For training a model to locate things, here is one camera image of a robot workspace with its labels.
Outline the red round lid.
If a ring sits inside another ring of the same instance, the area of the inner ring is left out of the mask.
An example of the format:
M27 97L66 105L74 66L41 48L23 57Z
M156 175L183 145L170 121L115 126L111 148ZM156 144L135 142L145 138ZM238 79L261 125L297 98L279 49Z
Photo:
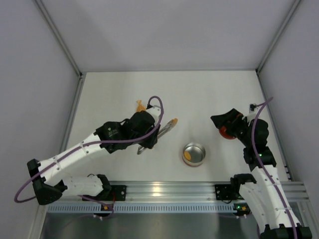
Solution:
M233 140L233 139L237 138L236 135L234 134L234 132L232 130L228 129L226 126L222 126L219 129L219 133L225 139Z

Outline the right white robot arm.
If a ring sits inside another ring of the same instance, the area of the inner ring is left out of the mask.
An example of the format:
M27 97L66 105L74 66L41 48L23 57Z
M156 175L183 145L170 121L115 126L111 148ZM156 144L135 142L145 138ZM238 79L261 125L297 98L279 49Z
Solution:
M236 109L211 116L220 134L238 139L250 173L230 179L231 194L242 198L254 216L261 239L311 239L309 227L295 216L279 180L277 162L267 146L268 123L250 112L244 116Z

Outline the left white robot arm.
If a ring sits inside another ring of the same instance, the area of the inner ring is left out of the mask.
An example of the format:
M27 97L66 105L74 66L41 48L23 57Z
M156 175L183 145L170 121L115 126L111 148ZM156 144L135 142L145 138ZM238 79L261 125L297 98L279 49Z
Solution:
M97 203L112 200L114 191L104 174L75 177L72 172L131 145L139 145L138 154L152 149L177 124L177 119L172 119L161 127L159 117L155 109L148 109L120 122L108 121L69 150L47 160L29 161L27 167L38 203L48 205L72 196Z

